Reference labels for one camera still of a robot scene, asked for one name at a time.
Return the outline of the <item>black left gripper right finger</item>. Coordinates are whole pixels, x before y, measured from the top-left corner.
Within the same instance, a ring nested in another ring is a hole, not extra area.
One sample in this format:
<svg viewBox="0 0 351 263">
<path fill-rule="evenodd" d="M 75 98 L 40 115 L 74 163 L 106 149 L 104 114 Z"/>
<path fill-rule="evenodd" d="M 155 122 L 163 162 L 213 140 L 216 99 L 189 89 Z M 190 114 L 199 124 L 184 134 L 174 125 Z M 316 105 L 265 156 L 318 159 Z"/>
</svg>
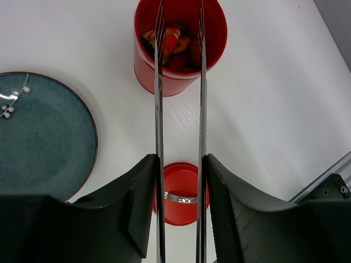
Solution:
<svg viewBox="0 0 351 263">
<path fill-rule="evenodd" d="M 350 200 L 273 197 L 208 155 L 218 262 L 350 262 Z"/>
</svg>

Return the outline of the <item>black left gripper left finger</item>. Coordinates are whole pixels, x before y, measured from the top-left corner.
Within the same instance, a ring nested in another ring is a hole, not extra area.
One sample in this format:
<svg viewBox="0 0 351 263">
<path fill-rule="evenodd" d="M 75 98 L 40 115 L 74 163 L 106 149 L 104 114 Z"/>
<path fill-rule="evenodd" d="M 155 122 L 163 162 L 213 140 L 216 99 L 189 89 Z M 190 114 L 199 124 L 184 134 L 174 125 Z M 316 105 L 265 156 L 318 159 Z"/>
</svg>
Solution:
<svg viewBox="0 0 351 263">
<path fill-rule="evenodd" d="M 1 196 L 1 262 L 141 262 L 147 255 L 156 156 L 74 203 Z"/>
</svg>

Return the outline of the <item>red tin lid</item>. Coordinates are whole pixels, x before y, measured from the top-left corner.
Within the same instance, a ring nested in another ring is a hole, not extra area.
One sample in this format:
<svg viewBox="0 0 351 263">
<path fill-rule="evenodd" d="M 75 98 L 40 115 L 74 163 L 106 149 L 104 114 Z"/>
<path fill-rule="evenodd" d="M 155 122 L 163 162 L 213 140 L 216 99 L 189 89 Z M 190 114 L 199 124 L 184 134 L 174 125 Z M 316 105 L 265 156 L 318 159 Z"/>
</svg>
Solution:
<svg viewBox="0 0 351 263">
<path fill-rule="evenodd" d="M 177 162 L 165 166 L 164 190 L 181 202 L 165 199 L 165 223 L 185 226 L 197 221 L 198 168 L 190 163 Z"/>
</svg>

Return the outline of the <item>red white shrimp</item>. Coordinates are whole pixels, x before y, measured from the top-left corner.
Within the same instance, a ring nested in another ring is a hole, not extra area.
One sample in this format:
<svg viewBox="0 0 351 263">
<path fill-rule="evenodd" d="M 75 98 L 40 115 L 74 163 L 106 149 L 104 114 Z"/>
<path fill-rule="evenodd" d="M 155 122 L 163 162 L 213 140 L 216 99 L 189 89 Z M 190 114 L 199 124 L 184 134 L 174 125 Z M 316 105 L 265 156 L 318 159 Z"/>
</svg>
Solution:
<svg viewBox="0 0 351 263">
<path fill-rule="evenodd" d="M 181 35 L 181 31 L 179 28 L 177 27 L 166 28 L 166 36 L 165 36 L 164 48 L 163 48 L 164 57 L 171 55 L 172 51 L 176 47 L 176 44 L 178 42 L 178 39 L 180 38 L 180 35 Z M 154 49 L 155 48 L 155 31 L 151 30 L 145 33 L 141 38 L 141 42 L 147 51 Z"/>
</svg>

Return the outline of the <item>red sausage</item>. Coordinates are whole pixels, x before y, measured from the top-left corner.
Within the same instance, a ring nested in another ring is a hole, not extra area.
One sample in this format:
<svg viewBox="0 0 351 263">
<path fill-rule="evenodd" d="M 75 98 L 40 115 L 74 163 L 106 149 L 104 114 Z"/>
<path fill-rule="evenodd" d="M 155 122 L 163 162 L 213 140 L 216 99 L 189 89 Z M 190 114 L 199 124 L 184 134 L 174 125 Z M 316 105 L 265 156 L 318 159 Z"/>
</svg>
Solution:
<svg viewBox="0 0 351 263">
<path fill-rule="evenodd" d="M 194 68 L 200 70 L 202 66 L 202 52 L 198 40 L 191 40 L 188 44 L 188 50 L 191 58 L 191 63 L 193 64 Z"/>
</svg>

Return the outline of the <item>blue ceramic plate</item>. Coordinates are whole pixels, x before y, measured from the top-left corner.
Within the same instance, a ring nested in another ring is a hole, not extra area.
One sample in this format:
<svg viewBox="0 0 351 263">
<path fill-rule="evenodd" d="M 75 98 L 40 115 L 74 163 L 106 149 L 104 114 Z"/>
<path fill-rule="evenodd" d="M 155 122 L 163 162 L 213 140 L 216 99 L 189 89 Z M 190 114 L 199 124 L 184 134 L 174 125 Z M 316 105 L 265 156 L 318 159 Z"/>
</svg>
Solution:
<svg viewBox="0 0 351 263">
<path fill-rule="evenodd" d="M 73 197 L 97 158 L 98 133 L 84 101 L 37 73 L 1 74 L 1 194 Z"/>
</svg>

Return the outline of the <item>red cylindrical tin container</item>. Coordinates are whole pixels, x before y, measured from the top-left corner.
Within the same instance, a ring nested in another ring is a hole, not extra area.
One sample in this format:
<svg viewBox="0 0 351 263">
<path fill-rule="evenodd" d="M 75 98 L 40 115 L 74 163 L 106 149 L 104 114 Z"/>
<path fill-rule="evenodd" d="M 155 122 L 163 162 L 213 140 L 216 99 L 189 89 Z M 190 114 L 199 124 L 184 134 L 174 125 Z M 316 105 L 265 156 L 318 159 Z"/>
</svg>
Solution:
<svg viewBox="0 0 351 263">
<path fill-rule="evenodd" d="M 154 92 L 155 81 L 155 48 L 147 51 L 141 38 L 156 27 L 157 12 L 161 1 L 140 1 L 134 14 L 134 72 L 141 86 L 147 91 Z M 210 70 L 222 56 L 227 44 L 228 28 L 224 12 L 218 1 L 203 1 L 205 9 L 205 42 L 207 69 Z M 201 1 L 163 1 L 165 28 L 173 23 L 180 23 L 188 28 L 188 34 L 183 35 L 191 40 L 198 40 Z M 167 59 L 163 53 L 163 96 L 174 96 L 184 91 L 191 83 L 200 77 L 200 70 L 191 63 L 189 50 L 189 65 L 183 72 L 174 72 L 165 68 Z"/>
</svg>

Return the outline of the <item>braised pork piece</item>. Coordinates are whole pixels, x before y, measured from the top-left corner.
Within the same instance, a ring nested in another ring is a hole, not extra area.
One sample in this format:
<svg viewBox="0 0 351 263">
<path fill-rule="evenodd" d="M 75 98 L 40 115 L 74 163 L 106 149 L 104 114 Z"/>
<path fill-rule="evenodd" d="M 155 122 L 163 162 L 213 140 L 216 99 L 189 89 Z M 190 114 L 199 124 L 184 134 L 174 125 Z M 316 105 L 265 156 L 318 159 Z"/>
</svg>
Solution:
<svg viewBox="0 0 351 263">
<path fill-rule="evenodd" d="M 174 72 L 183 72 L 189 65 L 189 56 L 187 53 L 179 53 L 167 59 L 165 68 Z"/>
</svg>

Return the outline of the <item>dark octopus tentacle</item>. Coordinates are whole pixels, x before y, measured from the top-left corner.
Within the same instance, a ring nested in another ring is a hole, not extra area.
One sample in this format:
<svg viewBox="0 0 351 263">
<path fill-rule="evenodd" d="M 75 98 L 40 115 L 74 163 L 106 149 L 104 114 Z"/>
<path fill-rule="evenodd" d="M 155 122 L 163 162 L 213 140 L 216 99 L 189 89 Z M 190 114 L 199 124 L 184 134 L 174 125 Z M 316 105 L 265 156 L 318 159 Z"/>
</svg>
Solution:
<svg viewBox="0 0 351 263">
<path fill-rule="evenodd" d="M 188 34 L 188 28 L 185 25 L 183 25 L 183 24 L 173 23 L 171 26 L 175 27 L 175 28 L 178 28 L 180 30 L 180 35 L 181 36 Z"/>
</svg>

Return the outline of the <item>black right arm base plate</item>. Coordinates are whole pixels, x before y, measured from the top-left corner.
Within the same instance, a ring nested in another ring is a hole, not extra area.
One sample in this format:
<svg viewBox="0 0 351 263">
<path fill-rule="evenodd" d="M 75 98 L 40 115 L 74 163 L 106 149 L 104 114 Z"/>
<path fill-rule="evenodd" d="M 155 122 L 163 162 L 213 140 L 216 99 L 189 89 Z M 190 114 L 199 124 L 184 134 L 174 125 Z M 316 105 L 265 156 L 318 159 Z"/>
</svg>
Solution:
<svg viewBox="0 0 351 263">
<path fill-rule="evenodd" d="M 350 200 L 350 189 L 339 174 L 331 174 L 307 199 Z"/>
</svg>

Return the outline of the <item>aluminium mounting rail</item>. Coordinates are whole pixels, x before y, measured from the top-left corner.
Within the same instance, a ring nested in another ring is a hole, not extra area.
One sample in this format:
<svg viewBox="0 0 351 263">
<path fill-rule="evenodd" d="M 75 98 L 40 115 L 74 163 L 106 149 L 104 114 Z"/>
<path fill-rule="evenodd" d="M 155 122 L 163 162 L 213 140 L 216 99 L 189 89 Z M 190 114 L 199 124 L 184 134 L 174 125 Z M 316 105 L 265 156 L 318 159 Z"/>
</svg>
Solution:
<svg viewBox="0 0 351 263">
<path fill-rule="evenodd" d="M 295 195 L 290 200 L 290 202 L 295 204 L 300 204 L 307 200 L 311 200 L 311 199 L 307 199 L 309 194 L 333 173 L 339 174 L 350 189 L 350 152 L 348 152 L 344 157 L 342 157 L 339 161 L 337 161 L 332 167 L 328 168 L 317 179 L 315 179 L 312 183 L 310 183 L 302 191 L 300 191 L 297 195 Z"/>
</svg>

